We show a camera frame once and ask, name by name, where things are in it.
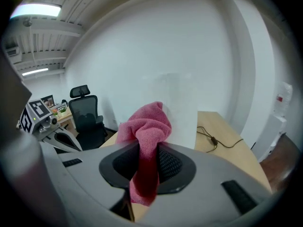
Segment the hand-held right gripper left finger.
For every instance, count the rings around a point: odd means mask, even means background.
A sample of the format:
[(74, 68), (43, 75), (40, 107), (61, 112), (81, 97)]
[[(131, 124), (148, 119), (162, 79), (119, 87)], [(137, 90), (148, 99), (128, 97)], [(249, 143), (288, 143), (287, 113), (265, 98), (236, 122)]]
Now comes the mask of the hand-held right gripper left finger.
[(129, 182), (138, 167), (137, 140), (63, 154), (48, 143), (41, 148), (68, 227), (136, 225)]

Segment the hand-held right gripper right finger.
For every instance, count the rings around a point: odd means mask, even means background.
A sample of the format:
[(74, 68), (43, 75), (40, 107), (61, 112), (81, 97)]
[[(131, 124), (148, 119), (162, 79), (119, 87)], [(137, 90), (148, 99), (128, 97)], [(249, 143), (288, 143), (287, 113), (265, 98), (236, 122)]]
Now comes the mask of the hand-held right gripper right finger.
[(247, 225), (247, 214), (270, 197), (261, 183), (229, 161), (183, 146), (160, 143), (157, 197), (139, 220), (144, 227)]

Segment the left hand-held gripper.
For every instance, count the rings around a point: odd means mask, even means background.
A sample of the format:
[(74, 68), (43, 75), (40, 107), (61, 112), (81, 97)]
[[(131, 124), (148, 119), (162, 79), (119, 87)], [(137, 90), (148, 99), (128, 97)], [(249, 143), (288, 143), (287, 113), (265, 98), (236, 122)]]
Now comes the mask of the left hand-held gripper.
[(64, 128), (59, 128), (57, 118), (41, 99), (28, 101), (21, 114), (20, 124), (24, 132), (52, 145), (58, 152), (82, 151), (74, 135)]

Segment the white table lamp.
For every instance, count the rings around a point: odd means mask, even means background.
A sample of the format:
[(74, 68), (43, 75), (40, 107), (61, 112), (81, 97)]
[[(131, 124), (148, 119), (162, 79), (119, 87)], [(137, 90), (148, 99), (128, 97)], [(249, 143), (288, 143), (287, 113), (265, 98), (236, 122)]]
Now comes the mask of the white table lamp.
[(166, 73), (150, 77), (151, 99), (163, 103), (163, 111), (171, 124), (166, 141), (193, 149), (196, 142), (197, 99), (191, 74)]

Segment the pink cloth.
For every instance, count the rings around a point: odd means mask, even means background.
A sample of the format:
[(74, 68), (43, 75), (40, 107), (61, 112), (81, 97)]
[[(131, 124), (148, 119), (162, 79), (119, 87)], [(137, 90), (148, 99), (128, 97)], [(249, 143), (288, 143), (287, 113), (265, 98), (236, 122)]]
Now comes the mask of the pink cloth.
[(150, 206), (159, 185), (157, 145), (171, 134), (172, 127), (163, 111), (162, 102), (153, 102), (138, 109), (128, 121), (119, 125), (116, 143), (138, 140), (138, 169), (130, 181), (131, 202)]

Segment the white leg wooden table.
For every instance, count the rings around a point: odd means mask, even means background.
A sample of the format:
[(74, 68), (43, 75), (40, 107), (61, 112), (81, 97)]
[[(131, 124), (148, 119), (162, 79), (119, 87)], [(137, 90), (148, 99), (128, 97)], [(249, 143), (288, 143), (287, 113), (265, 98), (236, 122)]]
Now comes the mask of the white leg wooden table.
[(64, 123), (65, 121), (70, 121), (72, 123), (73, 128), (75, 129), (75, 123), (74, 123), (74, 119), (71, 113), (71, 110), (69, 109), (69, 107), (67, 107), (67, 115), (65, 117), (60, 117), (60, 113), (59, 113), (59, 109), (58, 110), (58, 114), (55, 116), (57, 118), (57, 122), (59, 124)]

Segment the black mesh headrest office chair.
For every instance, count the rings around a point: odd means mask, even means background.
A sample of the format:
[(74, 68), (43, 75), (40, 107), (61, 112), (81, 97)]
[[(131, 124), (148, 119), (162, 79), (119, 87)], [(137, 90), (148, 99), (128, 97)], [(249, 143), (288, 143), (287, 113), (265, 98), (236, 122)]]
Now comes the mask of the black mesh headrest office chair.
[(99, 148), (107, 137), (103, 116), (98, 115), (98, 98), (91, 95), (87, 85), (74, 87), (68, 103), (73, 116), (77, 141), (83, 150)]

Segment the long ceiling light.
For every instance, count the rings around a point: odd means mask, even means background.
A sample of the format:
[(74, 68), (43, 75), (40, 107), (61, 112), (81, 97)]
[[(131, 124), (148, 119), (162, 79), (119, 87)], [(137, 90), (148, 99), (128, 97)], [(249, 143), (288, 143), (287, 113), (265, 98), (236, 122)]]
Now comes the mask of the long ceiling light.
[(22, 73), (22, 76), (25, 77), (25, 76), (28, 76), (28, 75), (32, 75), (32, 74), (36, 74), (36, 73), (40, 73), (40, 72), (44, 72), (44, 71), (48, 71), (48, 70), (49, 70), (48, 68), (32, 70), (32, 71), (29, 71), (29, 72)]
[(57, 5), (39, 3), (23, 4), (16, 7), (16, 9), (10, 15), (10, 19), (27, 15), (43, 15), (57, 17), (60, 11), (61, 7)]

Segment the white water dispenser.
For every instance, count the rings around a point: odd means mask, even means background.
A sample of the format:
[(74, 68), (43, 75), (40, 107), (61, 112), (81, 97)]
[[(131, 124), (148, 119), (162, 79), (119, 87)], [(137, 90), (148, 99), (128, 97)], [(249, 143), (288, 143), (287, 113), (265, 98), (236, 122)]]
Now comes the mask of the white water dispenser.
[(269, 116), (263, 132), (251, 148), (259, 163), (275, 149), (278, 140), (285, 133), (286, 123), (287, 120), (284, 117), (273, 114)]

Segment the white air conditioner unit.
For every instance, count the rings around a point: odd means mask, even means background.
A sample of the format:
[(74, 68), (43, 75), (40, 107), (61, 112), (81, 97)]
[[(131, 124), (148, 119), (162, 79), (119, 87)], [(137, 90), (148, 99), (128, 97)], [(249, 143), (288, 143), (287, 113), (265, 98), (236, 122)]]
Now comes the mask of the white air conditioner unit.
[(14, 56), (18, 56), (20, 53), (20, 48), (17, 47), (12, 47), (12, 48), (8, 48), (6, 49), (6, 53), (9, 57), (14, 57)]

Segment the clear water jug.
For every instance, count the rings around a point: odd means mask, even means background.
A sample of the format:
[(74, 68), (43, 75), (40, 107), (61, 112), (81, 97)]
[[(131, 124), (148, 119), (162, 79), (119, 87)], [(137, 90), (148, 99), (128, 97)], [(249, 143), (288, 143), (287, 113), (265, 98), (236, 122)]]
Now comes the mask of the clear water jug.
[(285, 117), (292, 99), (292, 95), (293, 86), (286, 82), (280, 82), (274, 106), (274, 113), (276, 116)]

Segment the dark frame window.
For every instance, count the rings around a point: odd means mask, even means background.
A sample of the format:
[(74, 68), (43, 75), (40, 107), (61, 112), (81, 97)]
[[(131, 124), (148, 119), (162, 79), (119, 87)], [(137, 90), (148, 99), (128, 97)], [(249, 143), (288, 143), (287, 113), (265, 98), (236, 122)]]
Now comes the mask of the dark frame window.
[(52, 108), (53, 106), (55, 106), (55, 101), (54, 101), (53, 95), (42, 97), (41, 100), (49, 108)]

